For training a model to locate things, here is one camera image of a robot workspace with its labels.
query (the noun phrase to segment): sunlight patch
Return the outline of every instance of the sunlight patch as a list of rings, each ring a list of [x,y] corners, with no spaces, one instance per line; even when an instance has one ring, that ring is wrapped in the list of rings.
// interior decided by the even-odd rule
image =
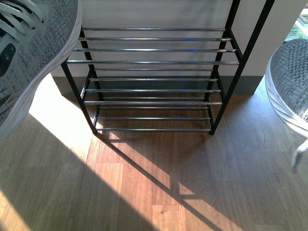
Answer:
[[[50,74],[39,85],[29,112],[77,156],[88,153],[92,132],[84,115],[60,94]]]

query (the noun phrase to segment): white wall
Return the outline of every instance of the white wall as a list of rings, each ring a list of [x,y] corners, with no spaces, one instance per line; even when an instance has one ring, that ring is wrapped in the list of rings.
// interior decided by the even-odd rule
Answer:
[[[231,2],[231,0],[83,0],[83,26],[224,27]],[[232,30],[242,51],[249,41],[264,3],[265,0],[242,0],[240,3]],[[264,74],[271,54],[283,43],[306,3],[307,0],[276,0],[243,76]],[[112,59],[112,57],[113,54],[97,58]],[[178,60],[193,59],[193,57],[178,54],[175,58]],[[205,58],[212,58],[212,56],[207,54]],[[230,57],[226,55],[224,59],[230,60]],[[73,75],[84,76],[86,75],[85,69],[74,67]],[[233,75],[234,70],[235,68],[224,66],[221,68],[221,75]],[[52,72],[52,75],[63,76],[63,73],[58,68]]]

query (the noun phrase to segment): white shoe sole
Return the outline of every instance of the white shoe sole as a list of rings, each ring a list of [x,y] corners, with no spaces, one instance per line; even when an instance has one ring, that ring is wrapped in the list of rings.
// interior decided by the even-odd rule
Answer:
[[[44,79],[46,75],[48,75],[52,70],[61,65],[68,58],[68,56],[74,49],[76,43],[78,42],[81,22],[82,6],[81,0],[78,0],[78,12],[76,22],[67,43],[62,48],[62,50],[55,56],[55,58],[39,72],[39,74],[31,81],[31,83],[27,86],[22,95],[19,97],[19,99],[13,106],[11,112],[9,113],[7,119],[0,126],[0,140],[9,137],[19,128],[19,126],[29,112],[35,92],[40,82]]]

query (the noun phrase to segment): metal rod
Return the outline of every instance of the metal rod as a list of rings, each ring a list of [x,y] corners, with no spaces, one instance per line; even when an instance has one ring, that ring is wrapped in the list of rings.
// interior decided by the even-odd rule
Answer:
[[[236,40],[231,28],[227,30],[227,33],[228,33],[229,37],[232,38],[231,45],[236,50],[235,55],[237,57],[237,60],[241,61],[242,58],[243,58],[243,54],[242,54],[242,51],[239,47],[239,44],[237,43],[237,40]]]
[[[88,72],[85,84],[83,85],[83,88],[82,88],[81,94],[80,94],[80,97],[81,97],[82,100],[85,100],[85,98],[86,98],[86,95],[87,95],[86,89],[89,87],[90,78],[93,75],[93,71],[94,71],[93,68],[89,68],[89,72]]]
[[[105,77],[105,78],[90,78],[90,81],[217,81],[217,79],[210,78],[136,78],[136,77]]]
[[[106,100],[202,100],[202,97],[105,97]]]
[[[75,48],[78,52],[213,52],[231,53],[236,49],[96,49],[96,48]]]
[[[219,113],[217,115],[217,118],[215,120],[214,126],[212,127],[212,131],[210,132],[211,134],[214,134],[216,129],[217,129],[217,126],[218,126],[218,124],[219,124],[219,122],[220,122],[220,120],[222,118],[223,113],[226,110],[228,102],[230,101],[230,98],[231,98],[231,96],[233,94],[233,91],[234,91],[234,89],[236,87],[236,84],[237,84],[238,80],[240,79],[240,76],[241,76],[241,74],[242,74],[242,72],[244,70],[244,67],[245,67],[245,65],[246,65],[246,63],[248,61],[248,58],[249,58],[249,56],[250,56],[250,54],[252,52],[252,49],[253,49],[254,45],[256,44],[256,41],[257,41],[257,39],[258,39],[258,37],[260,35],[260,32],[261,32],[261,30],[263,28],[263,25],[265,24],[265,21],[266,21],[268,15],[270,13],[270,10],[273,7],[274,2],[275,2],[275,0],[266,0],[265,4],[263,6],[262,12],[261,12],[261,14],[259,16],[259,19],[257,21],[255,29],[254,29],[251,37],[250,37],[248,45],[247,45],[247,47],[245,49],[245,52],[243,54],[242,61],[240,62],[240,65],[238,66],[238,68],[237,68],[237,70],[235,72],[234,78],[233,78],[233,80],[231,82],[231,85],[229,87],[229,90],[227,92],[226,99],[225,99],[222,107],[220,108],[220,111],[219,111]]]
[[[171,65],[239,65],[238,61],[95,61],[67,60],[67,64],[171,64]]]
[[[100,106],[100,109],[110,109],[110,110],[131,110],[131,109],[134,109],[134,110],[207,110],[208,107],[119,107],[119,106],[116,106],[116,107],[111,107],[111,106],[108,106],[108,107],[102,107]]]
[[[82,28],[92,31],[225,31],[225,28]]]
[[[209,72],[213,69],[165,69],[165,68],[96,68],[95,71],[200,71],[200,72]]]
[[[83,30],[80,31],[80,37],[81,38],[85,37],[85,32]],[[84,48],[84,49],[88,49],[89,48],[87,41],[81,41],[80,43],[81,43],[82,48]],[[85,57],[86,57],[87,60],[93,60],[90,52],[85,52],[84,54],[85,54]],[[88,66],[89,66],[89,69],[92,72],[92,76],[94,78],[97,78],[94,65],[93,64],[89,64]],[[101,88],[99,82],[94,83],[94,86],[95,86],[96,89],[100,89]],[[99,92],[98,92],[98,97],[100,98],[100,100],[103,100],[103,95],[101,93],[99,93]]]
[[[226,22],[226,25],[225,25],[226,30],[222,34],[223,38],[228,38],[229,37],[229,35],[227,33],[227,30],[229,28],[231,28],[232,25],[233,25],[233,22],[234,22],[237,10],[239,8],[239,5],[240,5],[240,0],[233,0],[231,8],[230,8],[230,11],[229,11],[229,15],[228,15],[228,18],[227,18],[227,22]],[[226,44],[227,43],[225,41],[221,41],[220,45],[219,45],[219,49],[225,49]],[[223,55],[223,53],[217,53],[215,61],[216,62],[220,62],[221,59],[222,59],[222,55]],[[211,74],[211,78],[216,78],[217,73],[218,73],[218,68],[219,68],[219,65],[217,65],[217,64],[215,64],[213,66],[213,71],[212,71],[212,74]],[[212,89],[212,88],[213,88],[213,82],[209,82],[208,85],[207,85],[207,89],[209,90],[209,89]],[[208,93],[206,93],[205,97],[204,97],[204,101],[208,101],[209,96],[210,95]]]
[[[93,120],[93,125],[96,127],[97,124],[97,117],[100,113],[100,106],[97,105],[96,110],[95,110],[95,114],[94,114],[94,120]]]
[[[222,102],[129,102],[129,101],[84,101],[84,104],[99,105],[222,105]]]
[[[76,86],[76,83],[73,80],[72,74],[71,74],[67,64],[65,62],[63,62],[61,64],[61,67],[62,67],[62,69],[63,69],[63,71],[65,73],[65,76],[66,76],[66,78],[67,78],[67,80],[68,80],[68,82],[69,82],[69,84],[70,84],[70,86],[72,88],[72,91],[73,91],[73,93],[74,93],[74,95],[75,95],[75,97],[77,99],[77,102],[78,102],[78,104],[79,104],[79,106],[81,108],[81,111],[83,112],[83,114],[84,114],[84,116],[86,118],[86,121],[87,121],[88,125],[90,126],[91,131],[93,132],[93,134],[95,134],[96,133],[95,126],[92,124],[90,115],[89,115],[89,113],[87,111],[87,108],[84,105],[80,95],[79,95],[78,88]]]
[[[167,128],[97,128],[97,131],[178,131],[178,132],[210,132],[211,129],[167,129]]]
[[[98,116],[97,119],[103,120],[209,120],[209,117],[104,117]]]
[[[204,92],[220,92],[220,90],[190,90],[190,89],[86,89],[87,92],[182,92],[182,93],[204,93]]]
[[[226,95],[225,95],[225,91],[224,91],[223,86],[222,86],[221,78],[220,78],[218,70],[215,70],[214,72],[215,72],[215,77],[218,79],[218,81],[217,81],[218,89],[221,90],[220,91],[221,100],[224,102]]]
[[[183,42],[229,42],[231,38],[79,38],[79,41],[183,41]]]

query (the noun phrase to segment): shoe rack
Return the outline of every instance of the shoe rack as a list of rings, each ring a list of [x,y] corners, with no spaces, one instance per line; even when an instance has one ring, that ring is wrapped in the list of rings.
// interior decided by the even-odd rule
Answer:
[[[274,2],[266,0],[244,51],[232,32],[240,0],[232,1],[224,28],[82,28],[79,38],[82,48],[75,48],[73,52],[83,53],[85,59],[68,59],[62,63],[62,69],[92,132],[197,131],[214,134]],[[87,37],[89,31],[101,33],[101,36]],[[118,32],[121,36],[106,36],[110,32]],[[181,36],[187,32],[219,33],[220,37]],[[101,44],[101,47],[92,48],[89,43]],[[201,43],[207,48],[194,45]],[[95,54],[98,52],[117,57],[111,61],[97,60]],[[158,54],[155,60],[150,56],[153,53]],[[157,59],[175,53],[188,54],[188,57],[214,53],[215,58],[206,61]],[[233,61],[225,61],[226,54],[233,55]],[[79,90],[71,70],[81,64],[86,64],[89,71],[83,89]],[[227,92],[219,74],[222,65],[236,68]],[[89,108],[95,108],[95,112],[89,112]],[[168,126],[156,127],[156,121],[165,121]]]

